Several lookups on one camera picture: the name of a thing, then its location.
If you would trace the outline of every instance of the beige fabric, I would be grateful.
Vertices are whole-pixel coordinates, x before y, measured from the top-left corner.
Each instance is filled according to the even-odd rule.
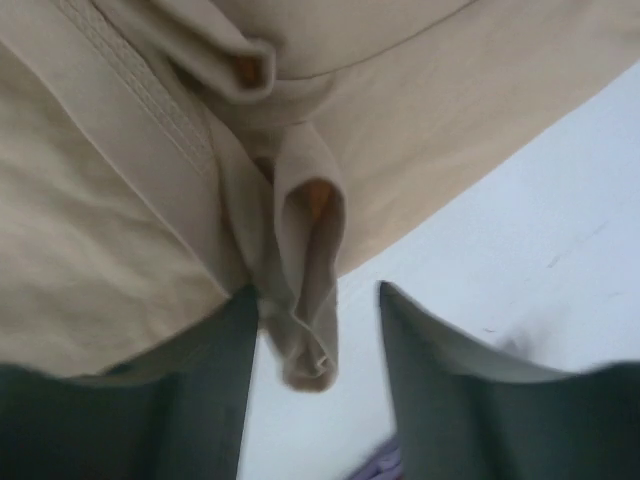
[[[44,80],[218,292],[256,283],[285,380],[303,389],[327,388],[337,372],[334,270],[347,217],[342,272],[640,57],[636,0],[96,3],[4,2],[0,42]],[[11,318],[24,315],[16,307]],[[115,327],[107,334],[131,354],[145,343]],[[88,356],[92,337],[83,335],[58,355],[77,347]]]
[[[0,361],[92,373],[224,295],[0,44]]]

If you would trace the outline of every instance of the white wall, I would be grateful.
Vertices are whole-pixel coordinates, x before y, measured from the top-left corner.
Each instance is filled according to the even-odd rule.
[[[640,64],[341,280],[341,373],[282,386],[260,342],[242,480],[339,480],[393,432],[375,282],[474,335],[524,325],[567,369],[640,358]]]

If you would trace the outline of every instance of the stitched seam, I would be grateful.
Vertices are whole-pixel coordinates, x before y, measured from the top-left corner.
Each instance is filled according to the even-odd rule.
[[[189,164],[201,176],[210,176],[212,163],[200,161],[201,158],[212,157],[210,145],[151,73],[144,60],[131,50],[124,39],[113,34],[111,27],[92,7],[75,0],[58,0],[56,3],[59,10],[91,41],[116,75],[141,101],[145,110],[156,120]],[[195,144],[190,141],[185,131],[198,141]]]

